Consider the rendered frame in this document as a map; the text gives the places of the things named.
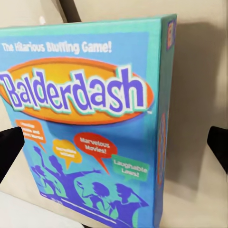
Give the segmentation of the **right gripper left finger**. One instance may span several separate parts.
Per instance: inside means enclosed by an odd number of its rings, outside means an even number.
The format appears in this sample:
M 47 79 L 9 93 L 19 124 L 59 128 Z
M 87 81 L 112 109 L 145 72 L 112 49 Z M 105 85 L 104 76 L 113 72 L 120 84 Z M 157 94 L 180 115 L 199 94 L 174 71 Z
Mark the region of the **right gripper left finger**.
M 0 183 L 25 144 L 21 127 L 0 132 Z

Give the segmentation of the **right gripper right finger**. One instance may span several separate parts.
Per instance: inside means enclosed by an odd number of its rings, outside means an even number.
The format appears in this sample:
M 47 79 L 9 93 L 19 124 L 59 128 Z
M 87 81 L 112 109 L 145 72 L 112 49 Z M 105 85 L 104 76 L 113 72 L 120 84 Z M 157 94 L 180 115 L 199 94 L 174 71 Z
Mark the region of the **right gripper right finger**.
M 228 174 L 228 130 L 212 126 L 207 143 Z

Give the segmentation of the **board game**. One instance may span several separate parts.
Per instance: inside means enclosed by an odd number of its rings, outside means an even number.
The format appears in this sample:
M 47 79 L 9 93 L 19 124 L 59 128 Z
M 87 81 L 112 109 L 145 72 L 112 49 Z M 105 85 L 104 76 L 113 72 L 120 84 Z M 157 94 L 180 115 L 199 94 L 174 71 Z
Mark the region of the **board game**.
M 0 97 L 41 196 L 159 228 L 177 17 L 0 28 Z

